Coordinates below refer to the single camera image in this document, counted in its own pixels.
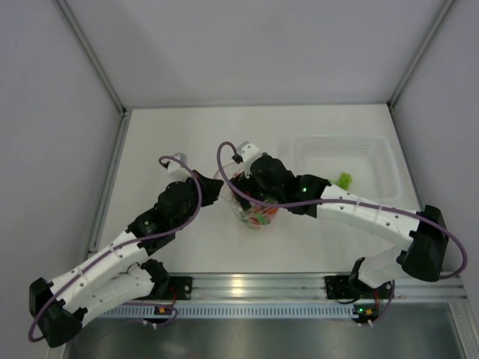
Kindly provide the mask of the clear zip top bag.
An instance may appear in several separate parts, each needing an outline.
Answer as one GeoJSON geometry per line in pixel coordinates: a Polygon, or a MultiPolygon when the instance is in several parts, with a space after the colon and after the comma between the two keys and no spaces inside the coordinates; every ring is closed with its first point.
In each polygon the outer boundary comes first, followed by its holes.
{"type": "MultiPolygon", "coordinates": [[[[236,164],[235,162],[231,162],[227,165],[225,165],[223,167],[224,171],[225,171],[225,174],[228,176],[228,178],[230,179],[233,175],[235,174],[241,174],[243,172],[242,170],[242,165],[238,165],[236,164]]],[[[217,170],[213,176],[214,179],[218,179],[218,180],[223,180],[222,179],[222,176],[220,174],[220,171],[217,170]]],[[[223,199],[228,205],[229,207],[231,208],[233,214],[235,214],[235,216],[239,219],[239,221],[241,222],[240,220],[240,214],[242,212],[245,212],[243,211],[242,209],[240,209],[240,206],[238,203],[236,203],[233,199],[233,194],[232,194],[232,191],[229,189],[229,187],[224,184],[223,187],[222,187],[222,190],[220,191],[220,195],[219,197],[221,199],[223,199]]],[[[246,211],[246,212],[259,212],[260,208],[261,207],[265,207],[265,206],[260,206],[260,205],[255,205],[253,206],[249,211],[246,211]]]]}

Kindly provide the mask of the green fake grapes bunch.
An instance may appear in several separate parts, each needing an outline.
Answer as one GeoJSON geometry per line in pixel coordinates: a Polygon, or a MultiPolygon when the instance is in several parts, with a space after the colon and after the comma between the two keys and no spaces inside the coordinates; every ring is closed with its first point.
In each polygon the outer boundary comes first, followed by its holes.
{"type": "Polygon", "coordinates": [[[332,183],[343,190],[348,191],[353,183],[353,177],[347,172],[342,172],[337,179],[332,180],[332,183]]]}

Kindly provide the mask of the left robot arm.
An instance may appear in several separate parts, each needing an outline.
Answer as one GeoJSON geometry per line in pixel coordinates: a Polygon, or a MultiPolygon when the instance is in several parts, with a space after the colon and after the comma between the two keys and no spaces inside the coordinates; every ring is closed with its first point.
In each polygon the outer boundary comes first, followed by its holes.
{"type": "Polygon", "coordinates": [[[51,348],[71,341],[101,313],[127,301],[164,297],[169,274],[152,256],[214,204],[223,182],[197,171],[168,184],[152,208],[140,214],[108,246],[67,273],[39,277],[28,288],[33,327],[51,348]]]}

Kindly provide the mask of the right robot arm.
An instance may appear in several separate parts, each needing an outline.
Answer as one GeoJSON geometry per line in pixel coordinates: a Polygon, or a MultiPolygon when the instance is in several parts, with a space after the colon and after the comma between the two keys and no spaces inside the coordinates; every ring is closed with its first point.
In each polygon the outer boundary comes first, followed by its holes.
{"type": "Polygon", "coordinates": [[[425,282],[442,278],[448,237],[442,213],[433,206],[406,211],[362,200],[327,179],[295,175],[279,159],[264,154],[248,170],[226,179],[245,208],[284,208],[295,215],[335,221],[380,237],[391,248],[356,260],[347,279],[350,291],[368,296],[403,277],[425,282]]]}

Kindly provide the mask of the fake watermelon slice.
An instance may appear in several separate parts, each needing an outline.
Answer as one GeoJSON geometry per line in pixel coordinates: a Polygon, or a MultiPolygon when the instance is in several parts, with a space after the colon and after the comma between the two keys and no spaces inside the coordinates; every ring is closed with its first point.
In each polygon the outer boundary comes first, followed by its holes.
{"type": "Polygon", "coordinates": [[[242,212],[239,219],[245,226],[252,229],[260,229],[269,225],[274,217],[265,212],[242,212]]]}

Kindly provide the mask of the white perforated plastic basket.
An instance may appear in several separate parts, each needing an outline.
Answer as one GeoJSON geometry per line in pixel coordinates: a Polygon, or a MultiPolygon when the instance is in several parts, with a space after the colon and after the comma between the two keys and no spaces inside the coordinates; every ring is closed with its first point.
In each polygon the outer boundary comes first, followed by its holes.
{"type": "Polygon", "coordinates": [[[334,182],[349,174],[349,189],[376,201],[401,195],[391,146],[381,136],[317,135],[294,139],[291,155],[296,174],[313,174],[334,182]]]}

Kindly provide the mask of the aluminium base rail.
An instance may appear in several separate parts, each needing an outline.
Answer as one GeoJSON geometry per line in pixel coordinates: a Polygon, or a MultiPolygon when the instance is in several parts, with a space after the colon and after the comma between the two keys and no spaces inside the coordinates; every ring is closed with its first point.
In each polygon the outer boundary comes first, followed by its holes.
{"type": "MultiPolygon", "coordinates": [[[[191,301],[326,301],[326,273],[190,274],[191,301]]],[[[435,283],[402,278],[394,298],[403,302],[449,302],[468,298],[459,277],[435,283]]]]}

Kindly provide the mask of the aluminium frame post left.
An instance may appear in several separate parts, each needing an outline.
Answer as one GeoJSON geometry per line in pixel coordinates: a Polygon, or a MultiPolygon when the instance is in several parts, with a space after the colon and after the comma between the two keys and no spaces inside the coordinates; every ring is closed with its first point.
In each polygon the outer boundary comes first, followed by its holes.
{"type": "Polygon", "coordinates": [[[66,22],[69,29],[72,31],[73,36],[80,45],[80,48],[84,52],[89,64],[92,66],[101,85],[104,87],[104,90],[108,94],[109,99],[113,102],[118,112],[121,115],[125,115],[126,106],[123,104],[123,101],[120,99],[118,92],[115,90],[114,85],[112,84],[112,81],[109,78],[105,67],[103,66],[100,58],[97,55],[97,52],[95,51],[93,45],[88,39],[88,36],[84,32],[70,4],[68,3],[68,1],[65,0],[55,0],[53,3],[58,8],[62,18],[66,22]]]}

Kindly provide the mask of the aluminium frame post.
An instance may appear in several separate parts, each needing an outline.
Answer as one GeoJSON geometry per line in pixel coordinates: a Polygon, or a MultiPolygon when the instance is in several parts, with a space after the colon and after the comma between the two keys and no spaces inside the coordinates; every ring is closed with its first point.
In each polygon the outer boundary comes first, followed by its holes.
{"type": "Polygon", "coordinates": [[[457,0],[441,1],[440,7],[436,11],[432,22],[427,26],[427,30],[425,31],[424,36],[421,38],[417,49],[413,52],[412,57],[406,66],[406,69],[400,76],[398,83],[394,87],[394,91],[392,92],[390,99],[387,101],[387,106],[389,110],[392,110],[400,100],[408,84],[411,82],[413,76],[421,66],[422,61],[426,57],[434,41],[439,36],[439,33],[442,30],[444,24],[446,23],[448,17],[454,11],[454,8],[456,7],[457,3],[457,0]]]}
{"type": "Polygon", "coordinates": [[[89,64],[92,66],[101,85],[104,87],[104,90],[108,94],[109,99],[113,102],[118,112],[121,115],[125,115],[126,106],[123,104],[123,101],[120,99],[118,92],[115,90],[114,85],[112,84],[112,81],[109,78],[105,67],[103,66],[100,58],[97,55],[97,52],[95,51],[93,45],[88,39],[88,36],[84,32],[70,4],[68,3],[68,1],[65,0],[55,0],[53,3],[58,8],[62,18],[66,22],[69,29],[72,31],[73,36],[80,45],[80,48],[84,52],[89,64]]]}

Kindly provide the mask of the aluminium frame post right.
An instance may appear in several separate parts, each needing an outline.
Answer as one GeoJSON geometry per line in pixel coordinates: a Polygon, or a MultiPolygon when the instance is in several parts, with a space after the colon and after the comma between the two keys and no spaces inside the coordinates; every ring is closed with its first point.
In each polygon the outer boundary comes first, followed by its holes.
{"type": "Polygon", "coordinates": [[[448,17],[454,11],[454,8],[456,7],[457,3],[457,0],[441,1],[440,7],[436,11],[432,22],[427,26],[427,30],[425,31],[424,36],[421,38],[417,49],[413,52],[412,57],[406,66],[406,69],[400,76],[398,83],[394,87],[394,91],[392,92],[390,99],[387,101],[387,106],[389,110],[392,110],[400,100],[408,84],[411,82],[413,76],[421,66],[422,61],[426,57],[434,41],[439,36],[439,33],[442,30],[444,24],[446,23],[448,17]]]}

